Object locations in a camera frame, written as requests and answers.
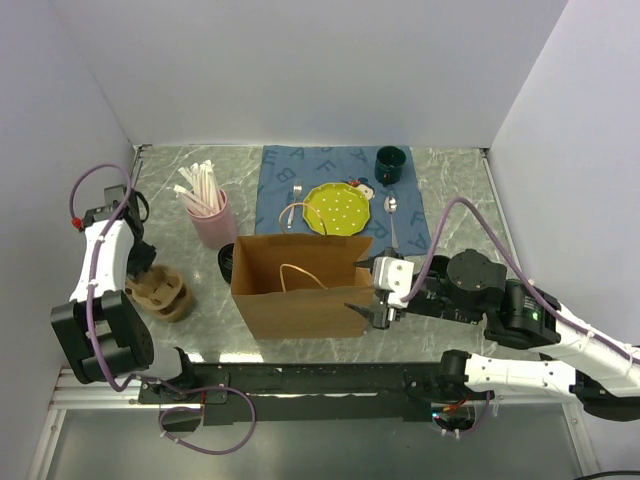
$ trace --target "white wall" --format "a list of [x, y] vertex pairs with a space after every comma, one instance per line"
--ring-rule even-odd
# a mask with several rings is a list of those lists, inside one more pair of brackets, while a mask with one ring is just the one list
[[[491, 148], [541, 288], [640, 344], [640, 3], [571, 0]], [[604, 468], [640, 468], [640, 422], [589, 420]]]
[[135, 143], [491, 144], [566, 0], [52, 0]]
[[[0, 2], [0, 477], [24, 478], [63, 355], [49, 310], [75, 286], [84, 240], [69, 223], [75, 178], [133, 151], [46, 0]], [[100, 205], [103, 175], [80, 208]]]

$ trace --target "gray marble countertop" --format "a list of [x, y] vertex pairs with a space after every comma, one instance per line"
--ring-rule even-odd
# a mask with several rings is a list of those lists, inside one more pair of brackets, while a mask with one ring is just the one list
[[[446, 203], [462, 195], [478, 206], [498, 236], [505, 239], [479, 150], [413, 148], [412, 153], [431, 232]], [[439, 361], [442, 352], [450, 349], [497, 358], [538, 358], [487, 342], [482, 336], [482, 324], [471, 326], [414, 315], [407, 315], [386, 331], [368, 327], [360, 338], [255, 340], [235, 306], [229, 285], [220, 275], [217, 252], [200, 243], [172, 188], [175, 184], [186, 186], [179, 167], [211, 159], [218, 182], [229, 196], [239, 234], [251, 235], [261, 158], [262, 147], [252, 146], [149, 147], [141, 155], [143, 166], [137, 189], [151, 206], [145, 241], [157, 248], [157, 263], [182, 272], [196, 299], [188, 317], [177, 323], [158, 321], [138, 309], [155, 342], [182, 347], [192, 360], [205, 362]], [[446, 224], [438, 253], [451, 256], [466, 248], [501, 260], [473, 215], [457, 205]]]

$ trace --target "fork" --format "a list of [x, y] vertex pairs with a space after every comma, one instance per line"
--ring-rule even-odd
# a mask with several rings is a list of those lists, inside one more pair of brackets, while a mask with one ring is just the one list
[[[296, 203], [300, 194], [302, 193], [302, 182], [296, 178], [296, 183], [293, 185], [293, 202]], [[287, 220], [287, 228], [291, 228], [293, 225], [293, 215], [296, 210], [296, 207], [291, 208], [291, 212], [289, 212], [289, 220]]]

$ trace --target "brown paper bag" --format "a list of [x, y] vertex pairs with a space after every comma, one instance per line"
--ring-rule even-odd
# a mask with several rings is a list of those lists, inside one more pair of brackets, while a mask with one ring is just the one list
[[[353, 262], [368, 257], [369, 237], [306, 234], [238, 237], [233, 249], [231, 295], [254, 338], [359, 337], [366, 320], [344, 306], [369, 305], [371, 274]], [[312, 278], [291, 264], [315, 275]]]

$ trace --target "green plate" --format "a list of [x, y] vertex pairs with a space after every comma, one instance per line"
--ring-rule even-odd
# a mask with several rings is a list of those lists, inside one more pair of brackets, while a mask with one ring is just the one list
[[[364, 230], [369, 221], [369, 200], [357, 188], [346, 183], [325, 183], [309, 192], [304, 203], [320, 213], [329, 235], [349, 236]], [[304, 207], [304, 219], [314, 232], [324, 234], [322, 222], [310, 208]]]

